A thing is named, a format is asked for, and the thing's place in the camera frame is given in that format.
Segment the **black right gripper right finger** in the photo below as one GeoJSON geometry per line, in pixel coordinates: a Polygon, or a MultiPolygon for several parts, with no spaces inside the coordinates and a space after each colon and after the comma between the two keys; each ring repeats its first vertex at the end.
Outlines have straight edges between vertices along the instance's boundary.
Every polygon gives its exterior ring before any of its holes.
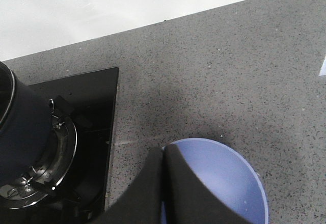
{"type": "Polygon", "coordinates": [[[164,149],[167,223],[249,223],[200,181],[175,144],[164,149]]]}

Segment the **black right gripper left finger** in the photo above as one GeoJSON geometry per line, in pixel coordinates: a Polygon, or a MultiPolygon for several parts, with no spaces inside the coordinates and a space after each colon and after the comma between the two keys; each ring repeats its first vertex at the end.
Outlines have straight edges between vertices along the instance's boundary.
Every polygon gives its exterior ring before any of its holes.
{"type": "Polygon", "coordinates": [[[151,149],[131,185],[92,223],[160,223],[162,160],[162,149],[151,149]]]}

